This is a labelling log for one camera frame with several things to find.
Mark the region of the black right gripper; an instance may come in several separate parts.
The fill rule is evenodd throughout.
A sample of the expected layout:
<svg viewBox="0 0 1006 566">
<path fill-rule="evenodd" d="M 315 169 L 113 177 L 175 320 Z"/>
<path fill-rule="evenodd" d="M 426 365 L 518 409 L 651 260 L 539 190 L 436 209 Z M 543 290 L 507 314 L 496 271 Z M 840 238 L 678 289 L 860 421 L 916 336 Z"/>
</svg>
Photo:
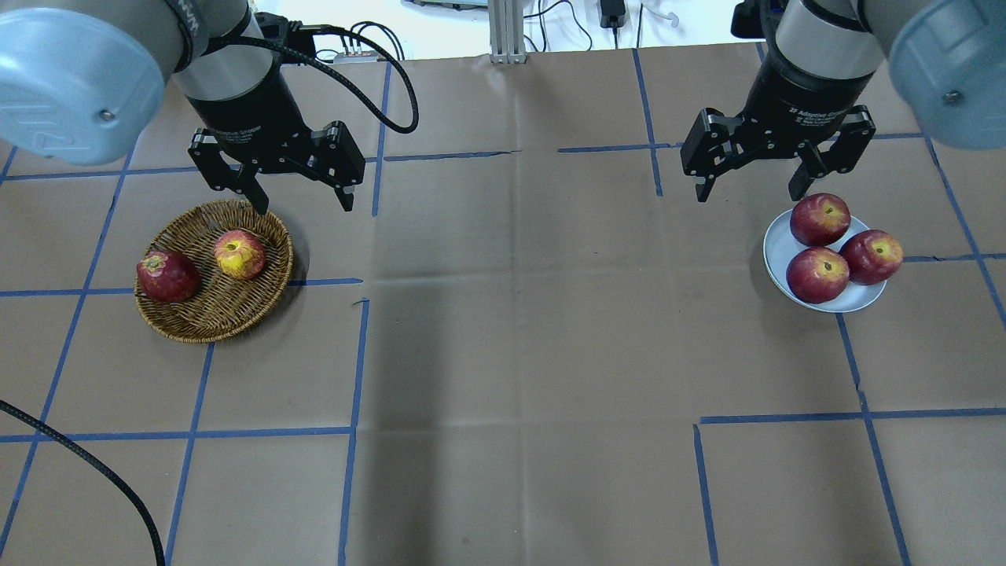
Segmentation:
<svg viewBox="0 0 1006 566">
<path fill-rule="evenodd" d="M 681 147 L 697 200 L 708 201 L 716 177 L 758 159 L 802 159 L 789 182 L 793 201 L 820 175 L 851 172 L 876 133 L 868 108 L 857 103 L 871 78 L 824 79 L 764 60 L 741 111 L 702 108 Z"/>
</svg>

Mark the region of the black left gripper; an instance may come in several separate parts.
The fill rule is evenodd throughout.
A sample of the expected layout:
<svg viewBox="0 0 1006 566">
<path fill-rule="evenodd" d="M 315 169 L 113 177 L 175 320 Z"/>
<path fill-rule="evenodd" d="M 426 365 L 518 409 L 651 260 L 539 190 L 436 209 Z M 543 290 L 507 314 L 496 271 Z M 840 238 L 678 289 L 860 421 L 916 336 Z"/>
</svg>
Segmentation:
<svg viewBox="0 0 1006 566">
<path fill-rule="evenodd" d="M 365 158 L 348 126 L 338 120 L 312 131 L 304 122 L 286 79 L 278 71 L 246 95 L 222 101 L 188 97 L 204 122 L 211 144 L 194 144 L 189 154 L 213 190 L 232 189 L 237 173 L 220 154 L 263 175 L 298 173 L 334 187 L 343 211 L 354 209 L 356 184 L 363 182 Z M 255 177 L 240 177 L 240 195 L 258 215 L 269 211 L 269 197 Z"/>
</svg>

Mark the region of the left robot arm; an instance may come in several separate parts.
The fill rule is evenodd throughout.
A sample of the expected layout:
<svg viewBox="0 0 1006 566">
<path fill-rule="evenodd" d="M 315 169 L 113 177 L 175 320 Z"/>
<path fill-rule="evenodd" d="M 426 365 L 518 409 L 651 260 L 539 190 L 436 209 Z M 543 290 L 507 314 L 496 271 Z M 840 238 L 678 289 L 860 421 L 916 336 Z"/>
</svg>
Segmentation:
<svg viewBox="0 0 1006 566">
<path fill-rule="evenodd" d="M 2 139 L 66 164 L 110 164 L 173 80 L 202 121 L 188 154 L 211 189 L 266 214 L 256 177 L 295 173 L 352 211 L 365 158 L 345 124 L 305 124 L 281 74 L 298 55 L 263 35 L 245 1 L 4 1 Z"/>
</svg>

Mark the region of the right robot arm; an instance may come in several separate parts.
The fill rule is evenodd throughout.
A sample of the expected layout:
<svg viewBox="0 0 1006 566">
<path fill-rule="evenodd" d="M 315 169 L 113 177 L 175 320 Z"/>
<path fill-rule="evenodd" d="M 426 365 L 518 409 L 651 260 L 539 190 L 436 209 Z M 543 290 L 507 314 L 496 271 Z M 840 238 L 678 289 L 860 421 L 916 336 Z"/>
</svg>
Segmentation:
<svg viewBox="0 0 1006 566">
<path fill-rule="evenodd" d="M 732 34 L 765 40 L 766 55 L 743 110 L 702 108 L 681 147 L 700 203 L 754 160 L 800 161 L 793 200 L 851 172 L 876 135 L 859 97 L 881 62 L 924 134 L 959 149 L 1004 146 L 1002 1 L 741 1 Z"/>
</svg>

